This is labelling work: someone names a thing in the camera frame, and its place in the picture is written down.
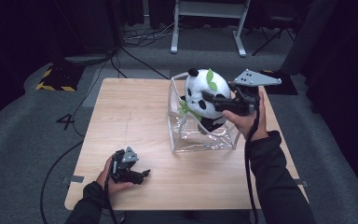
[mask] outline panda plush toy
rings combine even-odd
[[[231,97],[230,88],[227,82],[211,69],[197,70],[195,68],[188,70],[189,76],[186,79],[185,96],[182,96],[182,111],[192,113],[201,123],[201,125],[212,132],[221,127],[226,119],[221,112],[215,110],[214,105],[202,98],[202,92],[206,91],[214,97],[229,99]],[[206,134],[199,126],[199,131]]]

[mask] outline panda ear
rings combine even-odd
[[[199,75],[199,70],[195,69],[195,68],[190,68],[188,69],[188,74],[191,75],[192,77],[196,77]]]

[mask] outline table top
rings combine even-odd
[[[176,80],[179,88],[183,80]],[[65,207],[72,210],[82,198],[83,188],[94,181],[109,156],[131,147],[139,156],[131,168],[150,169],[142,185],[115,194],[115,210],[251,209],[246,184],[243,137],[236,150],[204,150],[172,154],[167,122],[170,80],[106,78],[101,86]],[[268,130],[280,127],[265,94]],[[282,137],[287,169],[298,173]],[[253,190],[256,207],[260,208]]]

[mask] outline transparent bag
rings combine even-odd
[[[185,95],[185,86],[177,90],[176,80],[187,77],[183,73],[171,78],[168,98],[168,128],[171,138],[172,153],[200,150],[235,150],[241,133],[229,121],[226,121],[220,128],[208,132],[200,121],[191,113],[180,113],[182,108],[181,96]],[[199,126],[206,133],[199,131]]]

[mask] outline forearm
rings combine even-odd
[[[83,198],[77,202],[65,223],[99,223],[103,208],[103,188],[92,182],[83,189]]]
[[[268,223],[315,223],[310,206],[286,169],[278,132],[252,142],[251,168]]]

